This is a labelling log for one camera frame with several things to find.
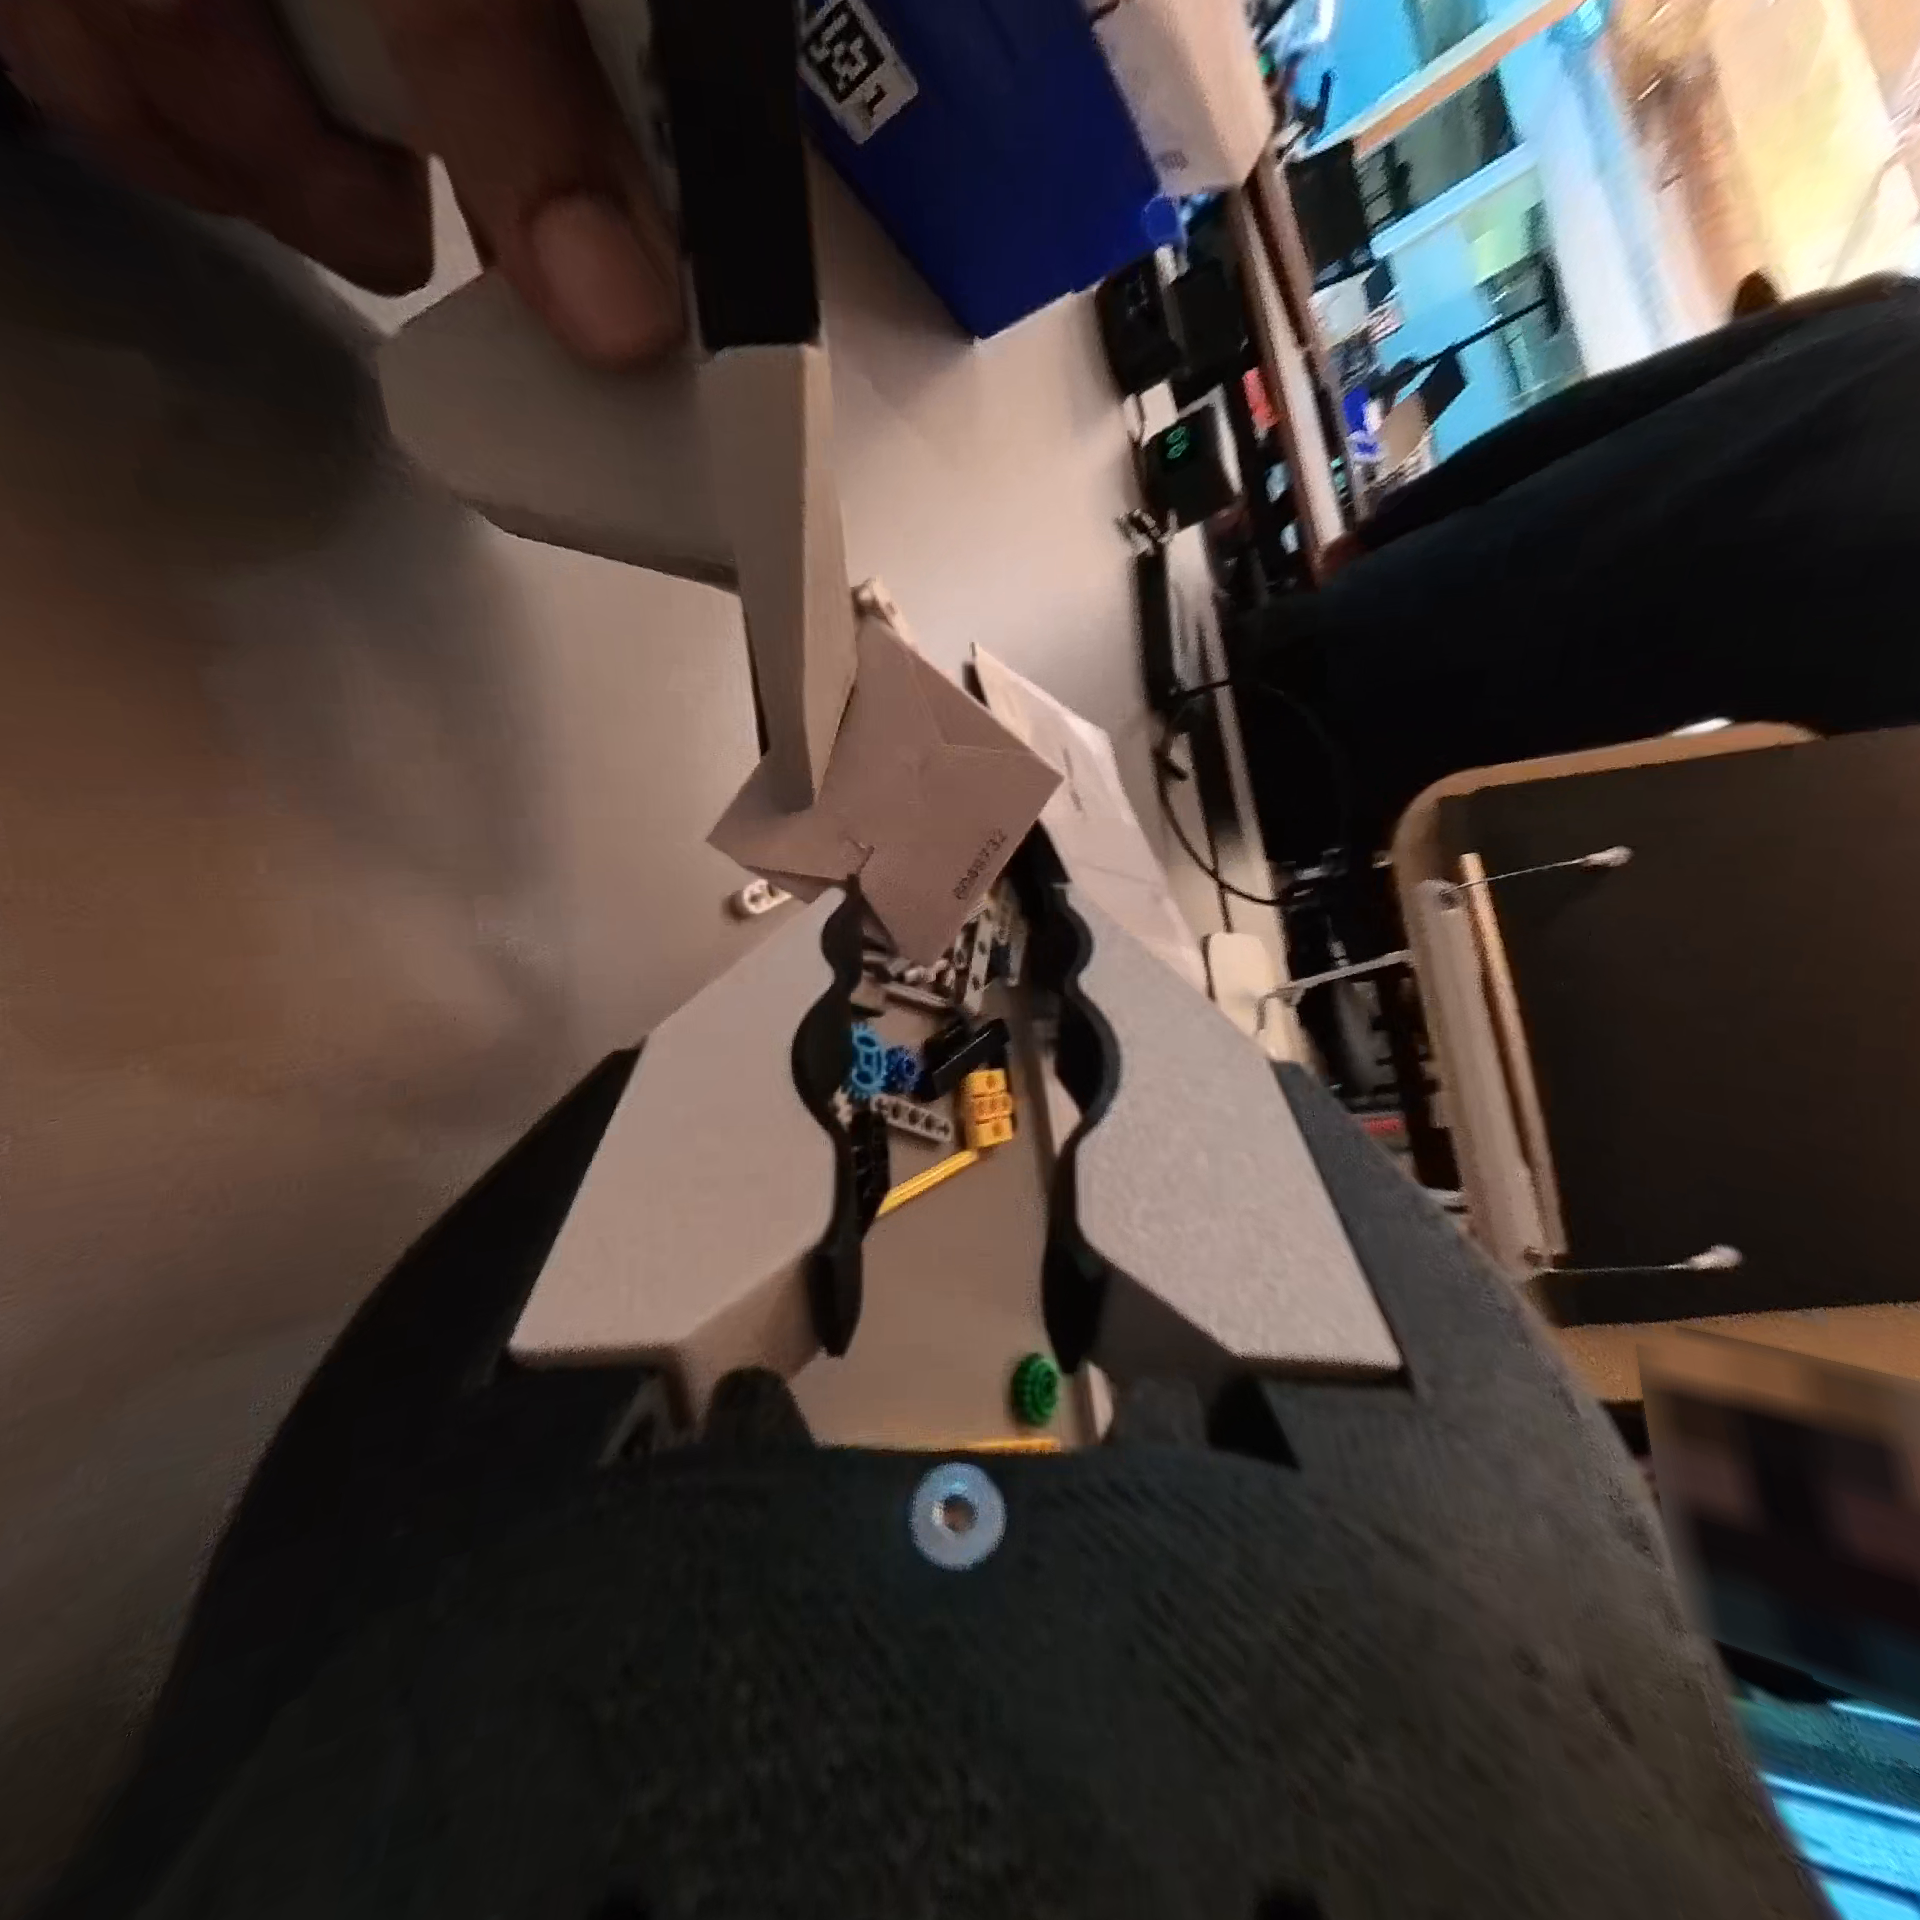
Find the white cardboard box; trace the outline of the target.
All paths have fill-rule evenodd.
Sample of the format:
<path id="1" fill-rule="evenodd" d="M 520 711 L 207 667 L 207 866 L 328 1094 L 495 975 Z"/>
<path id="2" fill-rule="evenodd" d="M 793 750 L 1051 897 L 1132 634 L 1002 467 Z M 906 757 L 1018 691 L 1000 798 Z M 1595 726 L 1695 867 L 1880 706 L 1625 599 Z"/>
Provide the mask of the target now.
<path id="1" fill-rule="evenodd" d="M 1275 135 L 1241 1 L 1086 1 L 1096 41 L 1174 198 L 1228 192 Z"/>

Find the white paper parts bag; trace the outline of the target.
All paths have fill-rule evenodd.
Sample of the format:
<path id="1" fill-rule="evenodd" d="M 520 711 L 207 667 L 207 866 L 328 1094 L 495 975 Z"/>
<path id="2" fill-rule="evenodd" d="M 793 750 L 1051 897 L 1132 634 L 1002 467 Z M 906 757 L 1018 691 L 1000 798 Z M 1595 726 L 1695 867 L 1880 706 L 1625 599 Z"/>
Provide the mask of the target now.
<path id="1" fill-rule="evenodd" d="M 852 881 L 914 965 L 935 961 L 1062 789 L 1064 775 L 867 609 L 855 682 L 816 801 L 785 810 L 767 767 L 712 847 L 799 897 Z"/>

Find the blue plastic bin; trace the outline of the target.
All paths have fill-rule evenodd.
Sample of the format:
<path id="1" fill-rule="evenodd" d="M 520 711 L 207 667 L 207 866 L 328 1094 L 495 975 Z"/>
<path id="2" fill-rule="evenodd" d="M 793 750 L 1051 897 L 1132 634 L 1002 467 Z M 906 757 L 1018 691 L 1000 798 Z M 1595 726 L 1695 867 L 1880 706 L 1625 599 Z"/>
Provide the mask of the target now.
<path id="1" fill-rule="evenodd" d="M 801 1 L 804 115 L 991 339 L 1171 247 L 1180 215 L 1078 1 Z"/>

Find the long grey lego beam assembly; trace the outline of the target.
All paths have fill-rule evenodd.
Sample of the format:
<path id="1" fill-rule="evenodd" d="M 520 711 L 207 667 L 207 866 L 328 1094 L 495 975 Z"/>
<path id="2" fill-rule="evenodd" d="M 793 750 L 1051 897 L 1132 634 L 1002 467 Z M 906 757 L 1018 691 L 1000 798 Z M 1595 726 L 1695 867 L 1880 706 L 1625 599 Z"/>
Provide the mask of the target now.
<path id="1" fill-rule="evenodd" d="M 1024 971 L 1026 921 L 1016 894 L 994 888 L 934 961 L 907 961 L 870 947 L 864 966 L 881 994 L 926 1015 L 977 1015 L 998 985 L 1014 990 Z"/>

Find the person's left forearm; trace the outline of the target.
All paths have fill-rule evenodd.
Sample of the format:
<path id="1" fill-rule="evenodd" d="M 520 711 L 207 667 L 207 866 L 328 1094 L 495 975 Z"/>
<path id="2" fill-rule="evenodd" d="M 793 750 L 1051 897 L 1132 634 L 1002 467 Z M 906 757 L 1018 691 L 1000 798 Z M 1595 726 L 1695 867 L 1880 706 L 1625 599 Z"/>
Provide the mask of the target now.
<path id="1" fill-rule="evenodd" d="M 353 299 L 3 165 L 3 1882 L 129 1771 L 353 1309 L 746 944 L 716 590 L 500 534 Z"/>

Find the person's left hand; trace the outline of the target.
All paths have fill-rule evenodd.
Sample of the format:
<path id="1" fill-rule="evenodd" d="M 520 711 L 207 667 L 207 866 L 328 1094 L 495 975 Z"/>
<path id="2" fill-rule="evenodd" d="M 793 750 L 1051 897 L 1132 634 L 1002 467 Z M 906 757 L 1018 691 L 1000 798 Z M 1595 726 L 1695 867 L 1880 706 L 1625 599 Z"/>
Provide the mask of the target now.
<path id="1" fill-rule="evenodd" d="M 475 251 L 587 363 L 684 338 L 678 241 L 574 3 L 371 3 L 398 141 L 338 122 L 270 3 L 12 1 L 4 71 L 127 185 L 401 296 L 434 269 L 428 161 Z"/>

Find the white instruction booklet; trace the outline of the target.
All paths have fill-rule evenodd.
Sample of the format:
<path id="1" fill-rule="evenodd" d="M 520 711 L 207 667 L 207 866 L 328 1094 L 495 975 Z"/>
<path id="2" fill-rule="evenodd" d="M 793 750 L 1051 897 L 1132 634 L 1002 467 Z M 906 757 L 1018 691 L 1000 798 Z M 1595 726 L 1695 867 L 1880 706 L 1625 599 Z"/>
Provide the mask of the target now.
<path id="1" fill-rule="evenodd" d="M 1171 973 L 1207 994 L 1202 945 L 1124 790 L 1108 733 L 978 643 L 971 667 L 983 704 L 1062 776 L 1040 827 L 1068 881 Z"/>

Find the black monitor with wooden trim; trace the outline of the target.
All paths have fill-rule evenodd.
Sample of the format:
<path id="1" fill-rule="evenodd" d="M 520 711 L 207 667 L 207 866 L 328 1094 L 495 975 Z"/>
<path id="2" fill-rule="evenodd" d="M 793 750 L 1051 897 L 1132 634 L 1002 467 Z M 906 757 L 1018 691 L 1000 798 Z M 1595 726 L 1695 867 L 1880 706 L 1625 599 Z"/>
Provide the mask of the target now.
<path id="1" fill-rule="evenodd" d="M 1555 1325 L 1915 1305 L 1913 726 L 1455 775 L 1391 863 L 1472 1229 Z"/>

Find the black angled lego beam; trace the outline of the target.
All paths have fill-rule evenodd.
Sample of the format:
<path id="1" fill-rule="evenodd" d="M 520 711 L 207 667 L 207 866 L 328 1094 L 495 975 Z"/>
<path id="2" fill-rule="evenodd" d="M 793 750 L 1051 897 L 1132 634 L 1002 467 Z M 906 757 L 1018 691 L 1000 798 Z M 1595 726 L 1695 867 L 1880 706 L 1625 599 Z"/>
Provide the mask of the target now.
<path id="1" fill-rule="evenodd" d="M 958 1089 L 975 1071 L 1003 1070 L 1014 1037 L 1003 1016 L 958 1016 L 934 1032 L 920 1054 L 914 1094 L 934 1102 Z"/>

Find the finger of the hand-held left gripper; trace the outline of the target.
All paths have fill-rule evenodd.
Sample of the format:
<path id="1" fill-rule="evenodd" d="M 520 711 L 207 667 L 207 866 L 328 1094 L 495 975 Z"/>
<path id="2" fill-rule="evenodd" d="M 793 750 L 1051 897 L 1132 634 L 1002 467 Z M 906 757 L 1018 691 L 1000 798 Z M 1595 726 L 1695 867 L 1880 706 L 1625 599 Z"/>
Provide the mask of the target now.
<path id="1" fill-rule="evenodd" d="M 774 801 L 803 810 L 820 795 L 857 673 L 826 344 L 716 352 L 705 424 L 752 655 L 762 769 Z"/>
<path id="2" fill-rule="evenodd" d="M 498 529 L 735 590 L 699 363 L 592 368 L 484 273 L 380 347 L 377 384 L 398 446 Z"/>

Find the black device with green display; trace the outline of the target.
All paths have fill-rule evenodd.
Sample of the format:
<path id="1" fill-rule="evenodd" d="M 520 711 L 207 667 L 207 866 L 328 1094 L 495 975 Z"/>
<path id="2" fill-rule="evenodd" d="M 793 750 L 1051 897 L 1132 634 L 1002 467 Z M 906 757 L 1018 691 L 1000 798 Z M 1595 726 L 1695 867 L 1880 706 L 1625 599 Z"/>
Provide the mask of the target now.
<path id="1" fill-rule="evenodd" d="M 1147 437 L 1139 450 L 1139 474 L 1146 512 L 1174 533 L 1240 507 L 1238 455 L 1218 405 L 1201 399 Z"/>

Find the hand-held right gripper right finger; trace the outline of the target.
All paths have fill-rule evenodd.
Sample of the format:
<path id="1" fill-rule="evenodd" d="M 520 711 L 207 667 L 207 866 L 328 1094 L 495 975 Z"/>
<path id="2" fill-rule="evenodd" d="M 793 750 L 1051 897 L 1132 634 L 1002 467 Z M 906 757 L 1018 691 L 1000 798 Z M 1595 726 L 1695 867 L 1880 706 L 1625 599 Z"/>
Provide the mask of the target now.
<path id="1" fill-rule="evenodd" d="M 1051 1152 L 1047 1341 L 1113 1386 L 1404 1373 L 1280 1066 L 1082 885 L 1018 855 L 1024 983 L 1073 1127 Z"/>

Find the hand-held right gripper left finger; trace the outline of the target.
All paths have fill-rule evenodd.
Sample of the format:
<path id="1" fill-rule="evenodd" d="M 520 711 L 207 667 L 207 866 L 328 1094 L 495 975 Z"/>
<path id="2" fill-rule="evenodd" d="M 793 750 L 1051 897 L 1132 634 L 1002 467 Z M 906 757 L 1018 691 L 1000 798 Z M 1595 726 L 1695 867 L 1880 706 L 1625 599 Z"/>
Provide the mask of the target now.
<path id="1" fill-rule="evenodd" d="M 864 1227 L 833 1102 L 862 919 L 855 885 L 826 888 L 641 1043 L 513 1330 L 520 1365 L 636 1361 L 710 1403 L 736 1370 L 849 1352 Z"/>

